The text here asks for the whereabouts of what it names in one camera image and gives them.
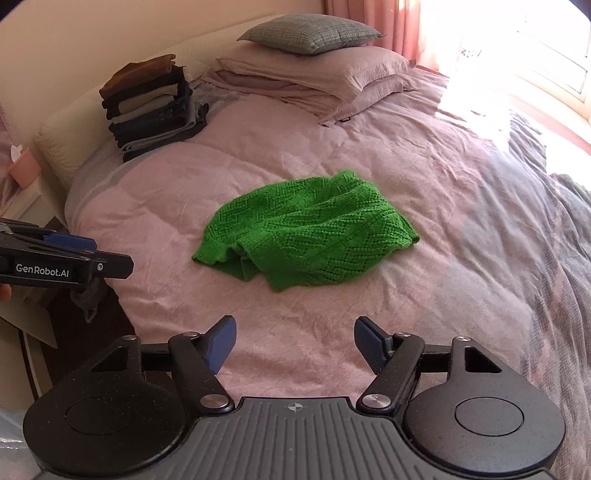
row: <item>metal bolt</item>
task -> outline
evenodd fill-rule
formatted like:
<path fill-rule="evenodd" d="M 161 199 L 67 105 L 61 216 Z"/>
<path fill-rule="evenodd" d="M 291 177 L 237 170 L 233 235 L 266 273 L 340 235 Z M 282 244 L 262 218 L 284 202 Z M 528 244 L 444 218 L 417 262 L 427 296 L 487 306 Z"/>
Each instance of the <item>metal bolt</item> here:
<path fill-rule="evenodd" d="M 392 400 L 390 400 L 386 395 L 382 395 L 381 393 L 371 393 L 369 395 L 364 396 L 361 399 L 361 403 L 368 408 L 374 408 L 377 410 L 380 408 L 388 407 L 392 403 Z"/>
<path fill-rule="evenodd" d="M 210 393 L 201 397 L 201 405 L 206 408 L 224 408 L 230 403 L 230 400 L 225 395 L 219 393 Z"/>

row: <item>human hand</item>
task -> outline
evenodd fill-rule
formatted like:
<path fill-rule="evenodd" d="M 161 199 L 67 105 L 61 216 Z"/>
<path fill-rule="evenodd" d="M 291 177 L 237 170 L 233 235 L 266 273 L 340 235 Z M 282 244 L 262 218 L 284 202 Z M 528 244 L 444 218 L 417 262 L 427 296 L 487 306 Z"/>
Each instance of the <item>human hand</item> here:
<path fill-rule="evenodd" d="M 11 295 L 12 295 L 12 289 L 10 288 L 10 285 L 1 284 L 0 285 L 0 301 L 10 300 Z"/>

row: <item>window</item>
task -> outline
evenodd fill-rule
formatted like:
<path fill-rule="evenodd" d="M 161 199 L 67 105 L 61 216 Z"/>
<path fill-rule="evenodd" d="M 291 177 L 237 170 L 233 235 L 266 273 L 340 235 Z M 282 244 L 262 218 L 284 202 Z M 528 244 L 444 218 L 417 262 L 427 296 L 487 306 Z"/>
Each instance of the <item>window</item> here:
<path fill-rule="evenodd" d="M 591 22 L 570 0 L 522 0 L 518 10 L 520 75 L 588 117 Z"/>

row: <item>crosshair logo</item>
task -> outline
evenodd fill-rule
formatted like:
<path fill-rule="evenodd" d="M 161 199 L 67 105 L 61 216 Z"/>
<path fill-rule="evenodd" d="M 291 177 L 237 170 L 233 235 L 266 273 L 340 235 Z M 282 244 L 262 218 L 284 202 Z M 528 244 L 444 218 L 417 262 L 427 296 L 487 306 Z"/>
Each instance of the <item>crosshair logo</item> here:
<path fill-rule="evenodd" d="M 287 408 L 289 408 L 291 411 L 300 411 L 302 408 L 305 408 L 305 406 L 303 406 L 301 403 L 293 402 L 290 403 Z"/>

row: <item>black folded shirt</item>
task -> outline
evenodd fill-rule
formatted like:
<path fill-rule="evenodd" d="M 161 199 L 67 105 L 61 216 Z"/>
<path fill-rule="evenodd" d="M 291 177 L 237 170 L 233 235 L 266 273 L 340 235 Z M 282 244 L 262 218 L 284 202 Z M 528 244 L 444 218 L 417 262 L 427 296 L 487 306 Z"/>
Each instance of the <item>black folded shirt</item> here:
<path fill-rule="evenodd" d="M 181 95 L 168 105 L 126 122 L 109 125 L 109 130 L 115 134 L 119 147 L 185 125 L 189 121 L 189 102 L 193 101 L 193 91 L 187 82 L 179 83 L 178 90 Z"/>
<path fill-rule="evenodd" d="M 175 83 L 180 82 L 184 82 L 183 67 L 173 66 L 170 73 L 155 78 L 154 80 L 150 80 L 149 82 L 140 83 L 135 87 L 121 90 L 107 98 L 107 100 L 103 100 L 101 105 L 107 110 L 107 118 L 110 120 L 114 116 L 121 114 L 119 113 L 119 104 L 123 100 L 151 92 L 152 90 L 156 90 L 156 88 L 174 85 Z"/>
<path fill-rule="evenodd" d="M 182 142 L 187 140 L 195 135 L 197 135 L 201 130 L 203 130 L 207 126 L 207 113 L 209 112 L 209 104 L 204 103 L 199 107 L 195 116 L 197 117 L 197 122 L 195 123 L 194 127 L 189 128 L 188 130 L 184 130 L 179 132 L 176 135 L 173 135 L 170 138 L 165 138 L 163 140 L 158 140 L 153 144 L 141 148 L 140 150 L 132 150 L 125 152 L 123 154 L 123 162 L 129 161 L 135 157 L 139 157 L 141 154 L 147 153 L 151 150 L 154 150 L 158 147 L 163 147 L 165 145 L 171 144 L 173 142 Z"/>

